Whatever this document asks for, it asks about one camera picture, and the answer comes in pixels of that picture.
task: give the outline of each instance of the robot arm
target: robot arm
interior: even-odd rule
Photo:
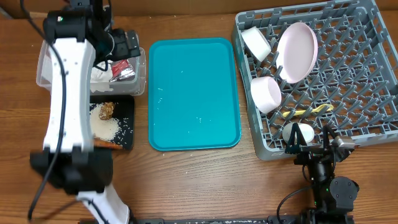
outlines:
[[[354,200],[359,192],[359,185],[347,177],[335,177],[337,162],[345,160],[354,150],[355,143],[348,136],[338,136],[328,125],[323,127],[323,148],[308,147],[297,123],[292,126],[292,132],[285,153],[296,154],[295,165],[308,167],[311,186],[304,189],[312,189],[315,199],[315,208],[308,208],[300,214],[296,223],[354,223],[348,212],[354,209]],[[278,223],[279,210],[285,199],[277,209]]]
[[[126,224],[133,220],[111,181],[113,160],[108,149],[96,150],[90,128],[90,76],[104,60],[139,56],[138,38],[131,30],[111,30],[111,12],[102,0],[70,1],[62,11],[44,20],[46,38],[62,59],[66,73],[66,108],[63,141],[48,181],[76,195],[99,223]],[[31,153],[30,164],[45,175],[58,142],[62,107],[62,75],[55,53],[52,58],[51,111],[43,152]]]

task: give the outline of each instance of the teal tray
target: teal tray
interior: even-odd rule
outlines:
[[[241,139],[235,62],[228,40],[154,43],[149,50],[148,88],[153,148],[227,148]]]

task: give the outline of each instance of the yellow spoon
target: yellow spoon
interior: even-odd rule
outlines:
[[[333,109],[335,108],[333,105],[329,105],[329,104],[326,104],[326,103],[325,103],[325,104],[322,104],[322,105],[320,105],[319,107],[313,109],[311,112],[312,112],[312,113],[317,113],[317,112],[321,111],[321,110],[322,110],[324,107],[326,107],[326,106],[328,107],[327,111],[331,111],[331,110],[333,110]],[[296,111],[296,112],[294,113],[294,116],[303,115],[304,112],[305,112],[305,110]],[[289,114],[290,114],[290,112],[288,111],[288,112],[282,113],[282,116],[283,116],[284,118],[286,118]]]

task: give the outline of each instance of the plastic tray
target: plastic tray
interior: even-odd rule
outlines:
[[[149,50],[149,142],[160,151],[233,147],[241,139],[236,72],[224,38],[163,40]]]
[[[311,74],[296,84],[279,78],[276,48],[281,35],[294,22],[305,22],[317,35],[318,58]],[[245,48],[241,32],[257,26],[272,52],[258,62]],[[397,51],[379,9],[370,0],[337,0],[241,12],[236,16],[233,44],[242,75],[254,147],[262,160],[280,159],[285,142],[282,130],[289,122],[310,124],[314,147],[322,144],[322,127],[329,124],[339,135],[351,136],[367,146],[398,141]],[[271,76],[282,92],[282,104],[262,114],[251,98],[253,78]],[[310,108],[329,103],[332,112],[310,113]],[[295,110],[307,110],[303,116]],[[282,113],[291,111],[286,117]]]
[[[37,64],[36,84],[51,92],[52,67],[51,60],[46,60],[45,54],[49,54],[49,47],[43,41]],[[90,83],[91,95],[134,95],[143,94],[146,84],[146,58],[145,50],[140,48],[141,56],[137,57],[134,68],[136,78],[124,82]]]

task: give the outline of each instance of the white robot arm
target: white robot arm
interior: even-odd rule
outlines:
[[[134,217],[111,183],[111,152],[93,146],[90,128],[90,76],[93,66],[104,60],[117,61],[140,54],[136,33],[133,30],[127,33],[121,29],[111,30],[110,17],[110,11],[107,13],[103,9],[102,0],[72,0],[70,7],[49,12],[44,20],[46,40],[58,52],[61,62],[51,50],[49,126],[43,152],[32,152],[30,164],[44,177],[50,174],[44,181],[82,201],[98,223],[127,224],[132,223]],[[62,88],[60,63],[65,71],[66,90]],[[65,120],[62,143],[57,150],[63,94],[66,94]],[[56,165],[52,167],[50,162],[54,157]]]

